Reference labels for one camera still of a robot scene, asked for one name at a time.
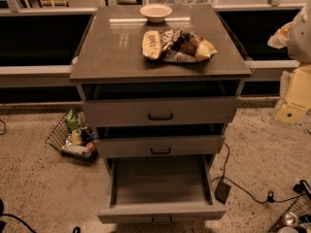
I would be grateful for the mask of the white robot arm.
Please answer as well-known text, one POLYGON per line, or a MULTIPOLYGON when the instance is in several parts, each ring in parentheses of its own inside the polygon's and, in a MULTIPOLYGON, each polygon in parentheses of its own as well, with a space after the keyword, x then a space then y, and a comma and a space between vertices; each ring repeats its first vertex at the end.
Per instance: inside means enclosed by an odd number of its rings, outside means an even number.
POLYGON ((294 124, 311 110, 311 2, 279 28, 267 44, 274 49, 287 48, 289 57, 299 62, 291 73, 282 73, 281 99, 274 115, 275 121, 294 124))

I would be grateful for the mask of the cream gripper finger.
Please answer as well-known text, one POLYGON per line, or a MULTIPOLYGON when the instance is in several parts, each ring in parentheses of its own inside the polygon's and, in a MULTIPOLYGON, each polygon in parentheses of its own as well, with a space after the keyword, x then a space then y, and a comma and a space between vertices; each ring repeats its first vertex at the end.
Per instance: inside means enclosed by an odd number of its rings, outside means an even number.
POLYGON ((286 48, 290 39, 292 23, 288 22, 279 28, 273 36, 271 36, 267 44, 274 49, 286 48))

